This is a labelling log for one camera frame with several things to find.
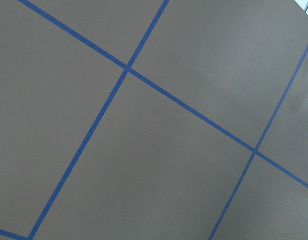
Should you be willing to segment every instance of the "blue grout line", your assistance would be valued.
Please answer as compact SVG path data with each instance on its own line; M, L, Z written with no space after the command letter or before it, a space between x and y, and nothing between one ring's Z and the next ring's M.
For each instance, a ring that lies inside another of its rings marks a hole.
M284 101L284 99L285 99L285 97L286 97L286 95L287 95L287 93L288 93L292 83L294 82L295 77L296 77L296 75L297 75L297 73L298 73L302 63L304 62L304 59L305 59L307 53L308 53L308 44L307 44L307 46L306 46L306 48L304 50L304 53L302 54L302 56L301 56L301 58L300 58L300 60L299 60L299 62L297 64L297 66L296 66L296 69L294 70L294 73L293 73L291 79L288 82L287 87L285 88L285 91L284 91L282 97L280 98L280 100L279 100L279 102L278 102L278 104L277 104L277 106L276 106L276 108L275 108L271 118L269 119L268 124L266 125L262 135L260 136L260 138L259 138L259 140L257 142L257 145L256 145L253 153L251 154L251 156L250 156L250 158L249 158L249 160L248 160L248 162L247 162L247 164L246 164L246 166L245 166L245 168L244 168L244 170L243 170L243 172L242 172L242 174L241 174L241 176L240 176L240 178L239 178L239 180L238 180L238 182L237 182L237 184L236 184L236 186L235 186L235 188L234 188L234 190L232 192L232 194L230 195L230 197L229 197L229 199L228 199L228 201L227 201L227 203L226 203L222 213L220 214L220 217L218 218L218 220L217 220L217 222L215 224L215 227L213 228L213 230L212 230L208 240L212 240L213 239L213 237L214 237L214 235L215 235L219 225L221 224L221 222L222 222L222 220L223 220L223 218L224 218L224 216L225 216L225 214L226 214L230 204L232 203L232 201L233 201L233 199L234 199L234 197L235 197L235 195L236 195L236 193L237 193L237 191L238 191L238 189L239 189L239 187L240 187L240 185L241 185L241 183L242 183L242 181L243 181L243 179L244 179L244 177L245 177L245 175L246 175L246 173L248 171L249 166L251 165L251 163L252 163L252 161L253 161L253 159L255 157L255 154L258 152L258 149L259 149L261 143L263 142L263 140L264 140L264 138L265 138L265 136L266 136L266 134L267 134L271 124L273 123L273 121L274 121L274 119L275 119L275 117L276 117L276 115L278 113L279 108L281 107L281 105L282 105L282 103L283 103L283 101Z
M101 55L103 55L104 57L106 57L107 59L112 61L113 63L117 64L121 68L124 69L126 67L126 65L122 61L120 61L116 57L112 56L110 53L103 50L101 47L97 46L96 44L94 44L93 42L91 42L90 40L85 38L84 36L80 35L78 32L74 31L69 26L63 24L61 21L57 20L56 18L54 18L50 14L46 13L44 10L40 9L39 7L37 7L36 5L31 3L30 1L28 1L28 0L18 0L18 1L21 2L23 5L29 7L31 10L38 13L40 16L44 17L45 19L47 19L48 21L50 21L54 25L60 27L62 30L69 33L71 36L75 37L76 39L78 39L82 43L91 47L93 50L100 53Z
M197 116L198 118L202 119L204 122L208 123L209 125L216 128L217 130L219 130L220 132L222 132L223 134L225 134L229 138L233 139L238 144L242 145L243 147L247 148L250 151L254 151L254 148L252 146L248 145L243 140L239 139L238 137L236 137L235 135L233 135L232 133L230 133L226 129L222 128L220 125L213 122L212 120L210 120L209 118L207 118L206 116L204 116L203 114L201 114L200 112L198 112L197 110L192 108L191 106L187 105L182 100L178 99L177 97L175 97L174 95L172 95L171 93L166 91L165 89L161 88L159 85L153 83L152 81L150 81L148 78L144 77L143 75L141 75L137 71L130 69L129 72L132 75L134 75L135 77L137 77L139 80L143 81L144 83L151 86L152 88L154 88L155 90L157 90L158 92L160 92L164 96L168 97L169 99L171 99L172 101L174 101L178 105L182 106L183 108L185 108L186 110L188 110L189 112L191 112L192 114Z
M27 237L24 236L20 236L18 234L9 232L9 231L5 231L0 229L0 235L11 238L11 239L15 239L15 240L28 240Z
M98 113L96 119L94 120L92 126L90 127L89 131L87 132L83 142L81 143L81 145L79 146L77 152L75 153L73 159L71 160L70 164L68 165L64 175L62 176L62 178L60 179L59 183L57 184L54 192L52 193L51 197L49 198L46 206L44 207L42 213L40 214L39 218L37 219L33 229L31 230L30 234L28 235L29 239L32 239L35 234L37 233L39 227L41 226L42 222L44 221L48 211L50 210L50 208L52 207L53 203L55 202L59 192L61 191L62 187L64 186L67 178L69 177L70 173L72 172L75 164L77 163L79 157L81 156L81 154L83 153L86 145L88 144L90 138L92 137L94 131L96 130L96 127L98 126L98 124L100 123L100 121L102 120L106 110L108 109L110 103L112 102L112 100L114 99L117 91L119 90L121 84L123 83L128 70L131 68L131 66L133 65L133 63L135 62L137 56L139 55L140 51L142 50L144 44L146 43L148 37L150 36L150 33L153 31L154 27L156 26L159 18L161 17L162 13L164 12L165 8L167 7L167 4L169 3L169 0L164 0L164 2L162 3L161 7L159 8L158 12L156 13L155 17L153 18L152 22L150 23L150 25L148 26L146 32L144 33L142 39L140 40L137 48L135 49L133 55L131 56L130 60L128 61L127 66L125 67L124 71L122 72L122 74L120 75L119 79L117 80L114 88L112 89L111 93L109 94L107 100L105 101L105 104L103 105L103 107L101 108L100 112ZM31 8L34 11L35 10L39 10L41 12L43 12L40 8Z
M296 175L292 174L290 171L288 171L287 169L283 168L281 165L277 164L276 162L274 162L269 157L265 156L264 154L262 154L260 152L256 152L256 155L258 155L259 157L261 157L263 160L265 160L269 164L273 165L277 169L281 170L283 173L287 174L288 176L290 176L291 178L293 178L294 180L296 180L297 182L299 182L300 184L302 184L303 186L308 188L308 183L306 183L305 181L303 181L302 179L300 179Z

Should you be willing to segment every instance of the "blue grid line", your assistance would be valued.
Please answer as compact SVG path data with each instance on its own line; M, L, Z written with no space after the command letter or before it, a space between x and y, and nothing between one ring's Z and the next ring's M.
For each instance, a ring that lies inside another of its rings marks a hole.
M55 202L59 192L61 191L62 187L64 186L67 178L69 177L70 173L72 172L72 170L73 170L75 164L77 163L79 157L83 153L86 145L88 144L90 138L92 137L92 135L93 135L94 131L96 130L98 124L102 120L102 118L103 118L106 110L108 109L110 103L114 99L117 91L119 90L121 84L123 83L123 81L124 81L128 71L129 71L129 69L131 68L131 66L135 62L137 56L139 55L140 51L142 50L142 48L143 48L144 44L146 43L150 33L153 31L154 27L156 26L160 16L163 14L163 12L164 12L165 8L167 7L168 3L169 3L169 0L164 0L164 2L162 3L161 7L157 11L155 17L153 18L153 20L151 21L150 25L148 26L145 34L143 35L142 39L140 40L137 48L135 49L135 51L133 53L133 55L131 56L130 60L128 61L127 66L125 67L124 71L122 72L122 74L120 75L119 79L117 80L114 88L112 89L112 91L109 94L107 100L105 101L105 104L103 105L103 107L101 108L100 112L98 113L98 115L97 115L96 119L94 120L92 126L88 130L88 132L87 132L83 142L79 146L79 148L78 148L77 152L75 153L73 159L71 160L70 164L68 165L64 175L60 179L60 181L57 184L54 192L52 193L52 195L49 198L46 206L44 207L42 213L40 214L39 218L37 219L33 229L29 233L29 235L28 235L29 239L32 239L35 236L36 232L38 231L39 227L41 226L42 222L44 221L48 211L50 210L50 208L52 207L53 203ZM39 11L39 12L44 12L40 8L35 7L35 5L33 5L32 3L30 4L30 6L31 6L31 9L34 10L34 11L36 10L36 11Z
M9 232L9 231L5 231L0 229L0 235L11 238L11 239L15 239L15 240L28 240L27 237L25 236L20 236L18 234Z
M240 187L240 185L241 185L241 183L242 183L242 181L243 181L243 179L244 179L244 177L245 177L245 175L246 175L246 173L248 171L249 166L251 165L251 163L252 163L256 153L258 152L258 149L259 149L260 145L262 144L262 142L263 142L263 140L264 140L264 138L265 138L265 136L266 136L270 126L271 126L271 124L273 123L273 121L274 121L274 119L275 119L275 117L276 117L276 115L278 113L278 110L280 109L284 99L286 98L286 95L287 95L291 85L293 84L293 82L294 82L294 80L296 78L296 75L297 75L297 73L298 73L302 63L304 62L304 59L305 59L307 53L308 53L308 44L307 44L307 46L306 46L306 48L305 48L305 50L304 50L304 52L303 52L299 62L298 62L295 70L294 70L294 73L293 73L291 79L289 80L289 82L287 84L287 87L285 88L285 91L283 92L282 97L280 98L280 100L279 100L279 102L278 102L278 104L277 104L277 106L276 106L272 116L270 117L270 119L269 119L269 121L268 121L268 123L267 123L267 125L266 125L266 127L265 127L265 129L264 129L264 131L262 133L262 135L260 136L260 138L259 138L259 140L257 142L257 145L256 145L253 153L251 154L251 156L250 156L250 158L249 158L249 160L248 160L248 162L247 162L247 164L246 164L246 166L245 166L245 168L244 168L244 170L243 170L243 172L242 172L242 174L241 174L241 176L240 176L240 178L239 178L239 180L238 180L238 182L237 182L237 184L236 184L236 186L235 186L235 188L234 188L234 190L232 192L232 194L230 195L230 197L229 197L229 199L228 199L228 201L227 201L227 203L226 203L222 213L220 214L220 217L217 220L216 225L213 228L213 230L212 230L208 240L212 240L213 237L215 236L215 233L216 233L219 225L221 224L221 222L222 222L222 220L223 220L223 218L224 218L224 216L225 216L225 214L226 214L230 204L232 203L232 201L233 201L233 199L234 199L234 197L235 197L235 195L236 195L236 193L237 193L237 191L238 191L238 189L239 189L239 187Z
M117 64L118 66L124 68L124 71L122 73L122 75L126 75L127 72L130 72L131 74L133 74L134 76L136 76L138 79L140 79L141 81L145 82L147 85L153 87L154 89L156 89L157 91L159 91L160 93L162 93L163 95L165 95L166 97L168 97L169 99L171 99L172 101L176 102L177 104L179 104L180 106L182 106L183 108L187 109L188 111L190 111L191 113L193 113L194 115L196 115L197 117L199 117L200 119L202 119L203 121L207 122L208 124L210 124L211 126L213 126L214 128L218 129L220 132L226 134L228 137L230 137L231 139L235 140L236 142L238 142L240 145L244 146L245 148L247 148L248 150L252 151L252 155L250 157L250 160L248 161L242 175L246 174L246 171L252 161L252 159L254 158L255 154L258 155L259 157L261 157L262 159L264 159L265 161L267 161L268 163L270 163L272 166L278 168L279 170L281 170L282 172L284 172L285 174L287 174L288 176L292 177L294 180L296 180L297 182L301 183L302 185L304 185L305 187L308 188L308 183L304 182L303 180L301 180L300 178L298 178L297 176L295 176L294 174L292 174L291 172L289 172L288 170L286 170L285 168L283 168L282 166L280 166L279 164L277 164L276 162L274 162L273 160L271 160L270 158L268 158L267 156L263 155L262 153L258 152L256 150L256 148L254 149L253 147L251 147L250 145L248 145L247 143L245 143L244 141L240 140L238 137L236 137L235 135L231 134L230 132L228 132L227 130L223 129L221 126L217 125L216 123L214 123L212 120L208 119L207 117L205 117L204 115L202 115L201 113L199 113L198 111L196 111L195 109L193 109L192 107L190 107L189 105L185 104L183 101L179 100L178 98L176 98L175 96L173 96L172 94L170 94L168 91L164 90L163 88L161 88L160 86L156 85L155 83L151 82L149 79L145 78L144 76L142 76L141 74L139 74L138 72L136 72L135 70L131 69L131 66L128 68L127 65L125 65L122 61L118 60L116 57L112 56L111 54L109 54L108 52L106 52L105 50L103 50L102 48L100 48L99 46L97 46L96 44L92 43L91 41L89 41L87 38L83 37L82 35L80 35L79 33L77 33L76 31L72 30L70 27L66 26L65 24L63 24L62 22L60 22L59 20L57 20L56 18L54 18L53 16L49 15L48 13L46 13L45 11L43 11L42 9L38 8L37 6L35 6L34 4L32 4L31 2L27 1L27 0L18 0L19 2L21 2L22 4L26 5L27 7L29 7L30 9L32 9L33 11L35 11L36 13L38 13L39 15L43 16L44 18L46 18L47 20L49 20L50 22L54 23L55 25L57 25L58 27L60 27L61 29L63 29L64 31L66 31L67 33L69 33L70 35L74 36L75 38L77 38L78 40L80 40L81 42L83 42L84 44L88 45L89 47L91 47L92 49L94 49L95 51L97 51L98 53L100 53L101 55L103 55L104 57L106 57L107 59L111 60L112 62L114 62L115 64ZM299 64L298 64L298 69L301 66L301 63L303 62L306 54L303 54ZM280 100L280 102L278 103L269 123L267 124L260 140L262 141L271 125L271 123L274 120L275 115L278 112L278 109L280 107L280 105L282 104L290 86L292 84L292 80L289 82L288 86L285 89L285 92ZM16 240L23 240L23 239L29 239L27 237L23 237L5 230L0 229L0 235L6 236L6 237L10 237Z

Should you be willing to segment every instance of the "blue line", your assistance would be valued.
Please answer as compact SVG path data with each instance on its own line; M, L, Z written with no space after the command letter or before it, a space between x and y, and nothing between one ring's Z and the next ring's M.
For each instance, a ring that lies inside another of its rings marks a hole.
M287 174L288 176L290 176L291 178L293 178L294 180L296 180L297 182L299 182L300 184L302 184L303 186L308 188L308 183L306 183L305 181L303 181L302 179L300 179L296 175L292 174L290 171L288 171L287 169L283 168L281 165L279 165L278 163L274 162L269 157L265 156L264 154L262 154L260 152L257 152L256 155L258 155L259 157L261 157L263 160L265 160L269 164L273 165L277 169L281 170L283 173Z
M290 89L290 86L291 86L292 83L294 82L295 77L296 77L296 75L297 75L297 73L298 73L298 71L299 71L299 69L300 69L302 63L304 62L304 59L305 59L307 53L308 53L308 44L307 44L307 46L306 46L306 48L305 48L305 50L304 50L304 53L303 53L302 57L300 58L300 60L299 60L299 62L298 62L298 64L297 64L297 66L296 66L296 69L295 69L295 71L294 71L294 73L293 73L293 75L292 75L292 77L291 77L291 79L290 79L290 81L289 81L289 83L288 83L288 85L287 85L287 87L286 87L286 89L285 89L285 91L284 91L282 97L280 98L280 100L279 100L279 102L278 102L278 104L277 104L277 106L276 106L276 108L275 108L275 110L274 110L274 112L273 112L271 118L269 119L268 124L266 125L266 127L265 127L265 129L264 129L264 131L263 131L263 133L262 133L262 135L261 135L261 137L260 137L260 139L258 140L258 143L257 143L257 145L256 145L256 147L255 147L255 149L254 149L254 151L253 151L253 153L252 153L252 155L250 156L250 158L249 158L249 160L248 160L248 162L247 162L247 164L246 164L244 170L243 170L243 173L241 174L241 176L240 176L240 178L239 178L239 180L238 180L238 182L237 182L237 184L236 184L236 186L235 186L235 188L234 188L232 194L230 195L230 197L229 197L229 199L228 199L228 201L227 201L227 203L226 203L226 205L225 205L225 207L224 207L224 209L223 209L223 211L222 211L222 213L221 213L221 215L220 215L220 217L219 217L219 219L218 219L218 221L217 221L215 227L213 228L213 230L212 230L212 232L211 232L211 234L210 234L208 240L212 240L212 239L213 239L213 237L214 237L214 235L215 235L215 233L216 233L216 231L217 231L219 225L221 224L221 222L222 222L222 220L223 220L223 218L224 218L224 216L225 216L225 214L226 214L226 212L227 212L227 210L228 210L230 204L232 203L232 201L233 201L233 199L234 199L234 197L235 197L235 195L236 195L236 193L237 193L237 191L238 191L238 189L239 189L239 187L240 187L240 185L241 185L241 183L242 183L242 181L243 181L243 179L244 179L244 177L245 177L245 175L246 175L246 173L247 173L247 170L248 170L249 166L251 165L251 163L252 163L252 161L253 161L253 159L254 159L254 157L255 157L255 154L258 152L258 149L259 149L261 143L263 142L263 140L264 140L264 138L265 138L265 136L266 136L266 134L267 134L267 132L268 132L268 130L269 130L269 127L270 127L271 124L273 123L273 121L274 121L274 119L275 119L275 116L277 115L277 112L278 112L279 108L281 107L281 105L282 105L282 103L283 103L283 101L284 101L284 99L285 99L285 97L286 97L286 95L287 95L287 93L288 93L288 91L289 91L289 89Z
M114 96L116 95L118 89L120 88L121 84L123 83L128 70L131 68L132 64L135 62L139 52L141 51L141 49L143 48L144 44L146 43L150 33L152 32L152 30L154 29L154 27L156 26L160 16L162 15L163 11L165 10L167 4L168 4L169 0L165 0L163 2L163 4L161 5L161 7L159 8L158 12L156 13L154 19L152 20L152 22L150 23L148 29L146 30L144 36L142 37L142 39L140 40L137 48L135 49L132 57L130 58L130 60L128 61L127 66L125 67L124 71L122 72L121 76L119 77L118 81L116 82L114 88L112 89L111 93L109 94L107 100L105 101L105 104L103 105L102 109L100 110L100 112L98 113L96 119L94 120L92 126L90 127L89 131L87 132L87 135L85 136L83 142L81 143L81 145L79 146L77 152L75 153L73 159L71 160L70 164L68 165L64 175L62 176L62 178L60 179L59 183L57 184L54 192L52 193L51 197L49 198L46 206L44 207L42 213L40 214L39 218L37 219L33 229L31 230L28 238L32 239L36 232L38 231L39 227L41 226L42 222L44 221L48 211L50 210L50 208L52 207L53 203L55 202L59 192L61 191L62 187L64 186L67 178L69 177L70 173L72 172L75 164L77 163L79 157L81 156L81 154L83 153L87 143L89 142L90 138L92 137L96 127L98 126L98 124L100 123L100 121L102 120L106 110L108 109L110 103L112 102L112 100L114 99Z
M62 30L64 30L65 32L69 33L71 36L75 37L76 39L78 39L82 43L84 43L87 46L91 47L93 50L95 50L96 52L100 53L101 55L103 55L104 57L106 57L107 59L112 61L113 63L117 64L121 68L124 69L126 67L126 65L122 61L120 61L116 57L112 56L110 53L108 53L107 51L103 50L101 47L97 46L96 44L94 44L93 42L91 42L90 40L85 38L84 36L80 35L78 32L76 32L73 29L71 29L70 27L68 27L67 25L63 24L61 21L57 20L56 18L54 18L50 14L46 13L44 10L42 10L39 7L37 7L36 5L31 3L30 1L28 1L28 0L18 0L18 1L21 2L23 5L29 7L31 10L33 10L36 13L38 13L40 16L44 17L45 19L47 19L48 21L50 21L54 25L60 27Z
M209 125L216 128L217 130L219 130L220 132L222 132L226 136L230 137L231 139L233 139L238 144L242 145L243 147L247 148L250 151L254 151L254 148L251 147L250 145L248 145L247 143L245 143L243 140L239 139L238 137L236 137L235 135L233 135L232 133L230 133L226 129L222 128L220 125L213 122L211 119L207 118L206 116L204 116L203 114L201 114L200 112L198 112L197 110L192 108L191 106L187 105L182 100L178 99L177 97L175 97L174 95L172 95L171 93L166 91L165 89L161 88L159 85L153 83L148 78L144 77L143 75L141 75L140 73L138 73L134 69L130 69L129 72L132 75L134 75L135 77L137 77L139 80L143 81L144 83L151 86L152 88L154 88L155 90L157 90L158 92L160 92L164 96L168 97L169 99L171 99L172 101L174 101L178 105L182 106L183 108L185 108L186 110L188 110L189 112L191 112L192 114L197 116L198 118L202 119L204 122L208 123Z
M9 232L9 231L5 231L5 230L2 230L2 229L0 229L0 235L11 238L11 239L15 239L15 240L28 240L27 237L20 236L18 234L15 234L15 233L12 233L12 232Z

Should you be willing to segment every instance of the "gray floor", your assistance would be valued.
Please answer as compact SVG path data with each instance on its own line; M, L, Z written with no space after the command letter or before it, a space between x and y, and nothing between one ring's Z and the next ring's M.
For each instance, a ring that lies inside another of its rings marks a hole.
M32 2L124 63L162 4ZM307 43L293 0L171 0L133 69L255 147ZM0 240L29 239L122 72L0 0ZM308 56L259 151L308 184ZM250 155L128 73L34 239L208 239ZM255 157L213 239L308 240L308 187Z

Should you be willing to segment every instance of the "blue grid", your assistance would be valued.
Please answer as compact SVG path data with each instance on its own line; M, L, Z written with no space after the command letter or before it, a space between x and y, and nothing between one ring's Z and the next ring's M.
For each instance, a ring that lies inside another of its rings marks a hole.
M51 197L49 198L46 206L44 207L42 213L40 214L39 218L37 219L34 227L32 228L32 230L30 232L30 234L28 236L21 236L21 235L18 235L16 233L12 233L12 232L0 229L0 235L9 237L9 238L15 239L15 240L33 240L34 239L36 232L38 231L39 227L41 226L42 222L44 221L46 215L48 214L48 211L52 207L54 201L56 200L56 198L59 194L59 192L61 191L63 185L65 184L67 178L69 177L71 171L73 170L75 164L79 160L80 155L84 151L84 148L88 144L88 142L89 142L91 136L93 135L96 127L98 126L98 124L102 120L102 117L106 113L106 110L108 109L109 105L111 104L113 98L115 97L116 93L118 92L121 84L123 83L123 81L124 81L124 79L125 79L125 77L128 73L132 74L133 76L135 76L136 78L138 78L142 82L146 83L148 86L157 90L158 92L160 92L161 94L163 94L164 96L169 98L170 100L174 101L175 103L177 103L181 107L185 108L186 110L188 110L189 112L191 112L192 114L197 116L198 118L202 119L207 124L211 125L215 129L219 130L220 132L222 132L223 134L225 134L226 136L233 139L235 142L237 142L238 144L242 145L243 147L245 147L246 149L248 149L249 151L252 152L251 156L250 156L250 158L249 158L249 160L248 160L248 162L247 162L247 164L246 164L246 166L245 166L245 168L244 168L244 170L243 170L243 172L242 172L242 174L241 174L241 176L240 176L240 178L239 178L239 180L238 180L238 182L237 182L237 184L236 184L236 186L235 186L235 188L232 192L232 194L230 195L223 211L221 212L220 217L219 217L218 221L216 222L215 227L213 228L208 240L213 239L219 225L221 224L222 219L224 218L224 216L226 214L226 211L228 210L233 198L235 197L235 195L236 195L236 193L237 193L237 191L238 191L238 189L239 189L239 187L240 187L240 185L241 185L241 183L242 183L242 181L243 181L243 179L244 179L244 177L245 177L245 175L248 171L249 166L251 165L251 163L252 163L252 161L253 161L253 159L256 155L259 156L260 158L262 158L263 160L265 160L266 162L268 162L269 164L271 164L272 166L274 166L275 168L279 169L283 173L287 174L288 176L290 176L291 178L293 178L294 180L296 180L297 182L299 182L300 184L302 184L306 188L308 188L308 183L306 183L305 181L303 181L302 179L300 179L299 177L297 177L296 175L294 175L293 173L291 173L287 169L283 168L281 165L279 165L278 163L276 163L275 161L271 160L269 157L265 156L264 154L262 154L261 152L258 151L260 145L262 144L271 124L273 123L273 121L274 121L274 119L275 119L275 117L276 117L276 115L277 115L277 113L278 113L278 111L279 111L279 109L280 109L280 107L281 107L281 105L282 105L291 85L293 84L293 82L296 78L296 75L297 75L297 73L298 73L307 53L308 53L308 45L306 46L304 53L303 53L301 59L299 60L298 65L297 65L297 67L296 67L287 87L285 88L285 91L284 91L283 95L281 96L281 98L280 98L271 118L269 119L260 139L258 140L256 146L253 148L248 143L246 143L243 140L241 140L240 138L236 137L235 135L233 135L232 133L230 133L226 129L222 128L217 123L213 122L208 117L204 116L203 114L201 114L200 112L198 112L197 110L192 108L191 106L184 103L182 100L178 99L177 97L175 97L174 95L172 95L171 93L166 91L165 89L161 88L160 86L158 86L154 82L150 81L145 76L141 75L139 72L132 69L133 63L135 62L135 60L136 60L137 56L139 55L140 51L142 50L144 44L146 43L146 41L147 41L148 37L150 36L152 30L154 29L155 25L157 24L159 18L163 14L165 8L167 7L169 0L163 1L161 7L159 8L158 12L156 13L155 17L153 18L152 22L150 23L149 27L147 28L145 34L143 35L141 41L139 42L137 48L135 49L133 55L131 56L131 58L130 58L130 60L128 61L127 64L123 63L118 58L114 57L113 55L111 55L107 51L103 50L101 47L97 46L96 44L94 44L93 42L91 42L90 40L85 38L84 36L80 35L78 32L74 31L73 29L71 29L70 27L65 25L64 23L60 22L59 20L57 20L53 16L49 15L47 12L43 11L42 9L40 9L39 7L37 7L36 5L31 3L30 1L28 1L28 0L18 0L18 1L21 2L22 4L24 4L25 6L27 6L28 8L30 8L31 10L38 13L39 15L41 15L42 17L44 17L48 21L52 22L53 24L55 24L56 26L58 26L62 30L66 31L67 33L69 33L70 35L72 35L73 37L75 37L76 39L78 39L79 41L84 43L85 45L89 46L90 48L92 48L96 52L100 53L101 55L103 55L104 57L106 57L107 59L112 61L113 63L120 66L123 69L123 72L121 73L121 75L120 75L119 79L117 80L114 88L110 92L108 98L106 99L104 105L102 106L102 108L101 108L100 112L98 113L96 119L94 120L92 126L90 127L89 131L87 132L83 142L81 143L78 150L76 151L76 153L75 153L73 159L71 160L70 164L68 165L65 173L63 174L62 178L60 179L59 183L57 184L54 192L52 193Z

